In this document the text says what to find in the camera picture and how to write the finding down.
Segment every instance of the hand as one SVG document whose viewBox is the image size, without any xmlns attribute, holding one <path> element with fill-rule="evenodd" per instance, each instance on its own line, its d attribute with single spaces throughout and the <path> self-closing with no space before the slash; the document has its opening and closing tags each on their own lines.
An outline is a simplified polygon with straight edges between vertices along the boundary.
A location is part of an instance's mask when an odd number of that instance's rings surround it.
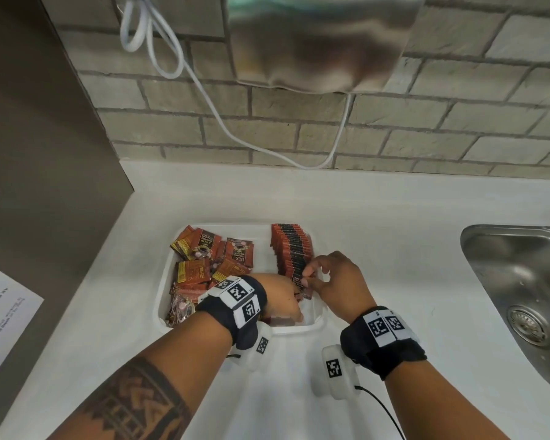
<svg viewBox="0 0 550 440">
<path fill-rule="evenodd" d="M 249 276 L 260 282 L 267 292 L 265 317 L 292 318 L 296 323 L 304 320 L 295 299 L 295 294 L 300 291 L 291 279 L 276 273 L 251 273 Z"/>
<path fill-rule="evenodd" d="M 311 277 L 320 267 L 323 273 L 330 273 L 330 282 Z M 348 324 L 377 305 L 358 266 L 339 251 L 313 258 L 301 283 L 318 292 L 330 310 Z"/>
</svg>

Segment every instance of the reflective metal surface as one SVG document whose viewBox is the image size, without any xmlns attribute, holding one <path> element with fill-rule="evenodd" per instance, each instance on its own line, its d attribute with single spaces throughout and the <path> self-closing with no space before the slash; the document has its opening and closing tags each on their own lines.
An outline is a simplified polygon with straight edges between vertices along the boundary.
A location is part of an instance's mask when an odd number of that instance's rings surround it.
<svg viewBox="0 0 550 440">
<path fill-rule="evenodd" d="M 517 344 L 550 383 L 550 229 L 473 226 L 461 244 Z"/>
<path fill-rule="evenodd" d="M 225 0 L 241 83 L 364 93 L 389 79 L 424 0 Z"/>
</svg>

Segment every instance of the person's left hand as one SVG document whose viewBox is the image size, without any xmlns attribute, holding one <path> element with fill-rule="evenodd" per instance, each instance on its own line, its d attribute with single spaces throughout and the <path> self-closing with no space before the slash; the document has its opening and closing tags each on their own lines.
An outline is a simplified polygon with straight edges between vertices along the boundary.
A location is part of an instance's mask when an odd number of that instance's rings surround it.
<svg viewBox="0 0 550 440">
<path fill-rule="evenodd" d="M 299 293 L 299 289 L 291 279 L 276 273 L 251 273 L 249 276 L 260 282 L 267 292 L 265 317 L 292 318 L 296 323 L 304 320 L 294 296 Z"/>
</svg>

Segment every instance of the black wristband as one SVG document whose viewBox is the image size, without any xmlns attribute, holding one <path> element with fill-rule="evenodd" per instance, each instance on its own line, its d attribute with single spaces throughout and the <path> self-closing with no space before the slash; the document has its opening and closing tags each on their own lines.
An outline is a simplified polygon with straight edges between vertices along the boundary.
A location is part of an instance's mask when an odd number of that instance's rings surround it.
<svg viewBox="0 0 550 440">
<path fill-rule="evenodd" d="M 252 299 L 256 295 L 258 298 L 258 304 L 260 306 L 260 311 L 257 311 L 256 314 L 251 317 L 242 327 L 238 327 L 236 319 L 234 317 L 234 309 L 231 309 L 217 296 L 208 296 L 201 303 L 197 305 L 196 311 L 205 311 L 212 315 L 212 317 L 218 321 L 221 325 L 226 327 L 232 336 L 232 345 L 236 344 L 236 348 L 240 350 L 246 350 L 253 347 L 254 343 L 258 337 L 257 329 L 257 319 L 262 311 L 264 311 L 265 306 L 267 305 L 267 293 L 265 292 L 264 287 L 259 281 L 257 281 L 252 276 L 243 275 L 240 276 L 241 279 L 246 281 L 249 286 L 254 289 L 254 292 L 250 295 L 245 295 L 240 299 L 240 302 L 236 304 L 235 309 L 244 308 L 245 306 L 253 306 Z"/>
<path fill-rule="evenodd" d="M 405 323 L 387 307 L 363 312 L 340 335 L 347 357 L 379 375 L 382 380 L 404 361 L 427 360 Z"/>
</svg>

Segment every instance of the white cable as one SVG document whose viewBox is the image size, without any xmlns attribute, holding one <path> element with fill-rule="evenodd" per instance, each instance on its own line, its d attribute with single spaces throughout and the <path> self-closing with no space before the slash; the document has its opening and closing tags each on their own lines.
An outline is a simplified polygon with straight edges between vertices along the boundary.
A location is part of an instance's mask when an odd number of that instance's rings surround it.
<svg viewBox="0 0 550 440">
<path fill-rule="evenodd" d="M 138 7 L 140 9 L 140 18 L 138 21 L 136 32 L 131 40 L 129 38 L 129 30 L 130 30 L 130 25 L 132 21 L 132 13 L 134 10 L 135 2 L 138 3 Z M 161 37 L 163 38 L 163 40 L 165 40 L 169 48 L 175 53 L 175 56 L 177 57 L 177 68 L 172 73 L 168 73 L 164 71 L 159 66 L 159 63 L 157 62 L 157 58 L 154 54 L 154 46 L 153 46 L 153 28 L 157 30 L 159 34 L 161 34 Z M 124 48 L 124 50 L 128 52 L 137 51 L 140 48 L 140 46 L 143 44 L 145 39 L 146 39 L 147 51 L 149 52 L 149 58 L 154 68 L 166 79 L 176 79 L 183 72 L 183 68 L 185 68 L 189 73 L 191 79 L 195 83 L 195 85 L 200 90 L 201 95 L 203 95 L 205 101 L 207 102 L 208 106 L 212 110 L 212 114 L 214 114 L 214 117 L 216 118 L 216 120 L 218 120 L 218 123 L 222 128 L 222 130 L 224 131 L 224 133 L 235 142 L 238 142 L 239 144 L 245 147 L 251 148 L 255 151 L 260 151 L 260 152 L 278 157 L 279 159 L 283 159 L 285 162 L 288 162 L 293 166 L 301 169 L 323 168 L 327 166 L 332 160 L 332 157 L 334 157 L 334 153 L 336 152 L 336 148 L 338 147 L 338 142 L 340 142 L 340 137 L 342 136 L 342 131 L 344 130 L 344 125 L 346 124 L 346 120 L 348 119 L 348 111 L 352 103 L 352 94 L 346 95 L 344 115 L 342 116 L 340 126 L 338 127 L 336 139 L 334 139 L 334 145 L 332 146 L 330 154 L 328 154 L 324 162 L 322 162 L 321 164 L 316 165 L 315 167 L 305 167 L 300 163 L 297 163 L 289 159 L 283 154 L 279 154 L 275 151 L 271 151 L 270 149 L 256 147 L 255 145 L 249 144 L 248 142 L 245 142 L 239 139 L 238 137 L 233 135 L 231 132 L 229 132 L 228 128 L 226 128 L 226 125 L 224 125 L 224 122 L 222 121 L 220 114 L 216 110 L 216 107 L 214 106 L 212 99 L 210 99 L 210 96 L 208 96 L 207 93 L 205 92 L 205 89 L 203 88 L 201 82 L 193 73 L 191 66 L 189 66 L 185 61 L 185 58 L 183 56 L 183 49 L 181 48 L 181 44 L 179 43 L 179 40 L 175 36 L 173 29 L 168 25 L 167 21 L 155 8 L 153 3 L 150 0 L 126 0 L 126 6 L 124 7 L 124 13 L 122 16 L 122 24 L 120 25 L 120 42 L 122 43 L 122 47 Z"/>
</svg>

